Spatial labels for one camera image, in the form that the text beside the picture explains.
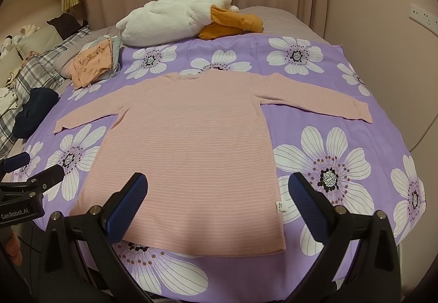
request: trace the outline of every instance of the screw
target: screw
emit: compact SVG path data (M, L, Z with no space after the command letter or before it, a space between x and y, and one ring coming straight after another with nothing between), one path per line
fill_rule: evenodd
M96 214L99 214L99 213L100 213L100 210L101 210L101 209L102 209L101 207L99 207L98 205L95 205L95 206L93 206L93 207L90 208L89 213L90 213L91 215L96 215Z
M379 219L386 219L386 213L382 210L378 210L376 211L377 216L379 217Z
M335 211L336 211L336 213L338 213L340 215L343 215L343 214L347 213L347 209L345 209L345 207L343 205L337 205L335 207Z
M52 220L58 220L60 216L61 216L61 213L58 212L58 211L55 211L55 212L53 212L52 215L50 216L50 219L52 219Z

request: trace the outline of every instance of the clothing tag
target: clothing tag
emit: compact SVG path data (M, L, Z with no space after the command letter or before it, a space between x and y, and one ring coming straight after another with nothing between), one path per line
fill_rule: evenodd
M275 206L277 207L277 213L281 213L283 211L286 211L286 202L282 201L282 202L275 202Z

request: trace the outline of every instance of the sweater sleeve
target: sweater sleeve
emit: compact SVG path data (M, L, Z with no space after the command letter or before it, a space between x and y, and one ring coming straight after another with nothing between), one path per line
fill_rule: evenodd
M137 97L142 96L157 84L166 81L169 81L169 77L166 75L146 79L133 86L124 86L113 93L100 97L59 119L53 133L58 133L63 128L73 129L105 116L118 115L120 118Z
M286 104L314 113L373 122L368 104L349 95L298 82L279 73L257 76L251 83L253 94L261 104Z

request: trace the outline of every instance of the white flower print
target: white flower print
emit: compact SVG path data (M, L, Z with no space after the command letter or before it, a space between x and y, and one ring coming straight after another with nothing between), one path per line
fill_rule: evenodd
M398 202L394 209L394 221L396 222L394 236L400 235L405 229L399 242L409 234L426 211L423 182L417 176L412 156L404 155L403 164L406 174L399 168L391 171L391 180L395 189L403 198L406 198Z
M128 272L145 291L162 293L162 285L183 296L204 292L209 279L197 265L175 256L196 258L122 241L113 248Z
M333 205L343 205L351 213L372 215L374 202L363 185L371 173L363 148L355 148L346 157L347 136L334 127L327 135L325 147L318 129L307 126L301 135L303 151L293 145L279 145L274 149L275 163L286 172L301 172L309 183L322 192ZM305 225L299 240L304 254L319 253L323 245L317 243Z
M31 148L31 145L28 146L26 152L30 156L30 162L17 170L14 171L14 182L26 182L26 180L32 174L32 171L35 169L36 165L41 161L41 157L37 156L39 150L41 150L43 146L42 142L37 142Z
M293 37L283 36L282 39L270 38L269 44L279 51L272 51L266 60L271 66L282 66L289 74L305 76L309 70L323 73L324 70L314 62L321 62L324 58L318 46L310 47L310 42Z
M76 89L76 91L73 92L73 94L68 98L68 100L72 98L74 98L74 100L78 100L81 99L87 93L93 93L94 91L97 91L102 86L102 83L105 83L107 80L108 79L103 79L102 81L98 81L94 84L90 84L88 87Z
M369 97L371 95L370 91L366 89L364 82L362 79L358 76L358 74L354 71L353 66L348 63L348 66L350 69L348 69L345 64L338 63L337 67L344 72L342 75L342 78L347 81L347 83L351 86L355 86L356 84L359 84L359 92L362 93L362 95Z
M286 203L286 207L283 208L283 224L290 223L295 219L301 217L299 210L292 200L289 193L289 177L281 176L278 178L278 184L280 186L281 201Z
M60 187L65 200L72 200L76 195L79 186L79 171L90 170L100 148L100 146L89 147L100 140L106 132L106 126L100 126L88 134L90 129L91 124L87 124L79 130L76 136L65 135L60 144L61 150L55 151L47 160L45 168L58 164L64 168L65 172L61 183L44 192L49 202L55 199Z
M149 70L151 73L164 72L167 68L165 62L170 62L177 58L176 49L176 45L159 45L135 51L132 57L136 60L124 72L125 74L130 73L126 79L138 79L143 77Z
M182 70L180 75L185 76L187 74L198 74L211 68L221 71L239 72L247 72L252 68L249 62L234 62L236 59L236 52L233 50L228 50L227 52L217 50L213 54L211 62L207 61L206 59L194 59L192 62L190 62L190 65L193 68L190 70Z

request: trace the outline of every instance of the blue gripper pad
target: blue gripper pad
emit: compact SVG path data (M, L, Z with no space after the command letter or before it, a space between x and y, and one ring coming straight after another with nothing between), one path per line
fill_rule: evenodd
M290 175L288 189L315 241L323 244L328 242L328 221L310 193L310 191L315 190L300 173Z
M27 152L22 152L15 156L6 158L0 166L0 171L11 173L15 170L28 165L30 162L30 155Z
M104 212L109 213L102 213L102 223L110 245L122 241L147 193L146 176L135 173L123 189L107 201Z

